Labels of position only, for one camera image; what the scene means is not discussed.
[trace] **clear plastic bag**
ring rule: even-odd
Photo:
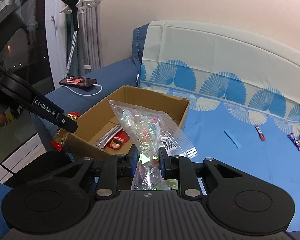
[[[162,179],[158,151],[164,146],[168,155],[181,155],[197,161],[197,151],[191,141],[165,112],[114,100],[109,104],[133,143],[140,151],[131,189],[177,189],[175,179]]]

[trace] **bed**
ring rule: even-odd
[[[155,21],[134,56],[140,87],[190,101],[184,133],[197,160],[216,158],[286,190],[296,206],[288,231],[299,231],[300,151],[287,134],[300,134],[300,52],[224,26]]]

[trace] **wall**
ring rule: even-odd
[[[100,5],[104,65],[131,56],[133,29],[154,20],[230,26],[300,50],[300,0],[106,0]]]

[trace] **blue wrapper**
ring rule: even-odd
[[[297,147],[298,151],[300,151],[300,142],[296,139],[293,133],[287,135],[288,138],[293,142],[293,144]]]

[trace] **gray curtain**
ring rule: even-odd
[[[82,76],[102,67],[100,49],[99,6],[79,12],[79,31],[77,46],[71,63],[70,75]],[[67,15],[67,51],[70,52],[73,22],[72,15]]]

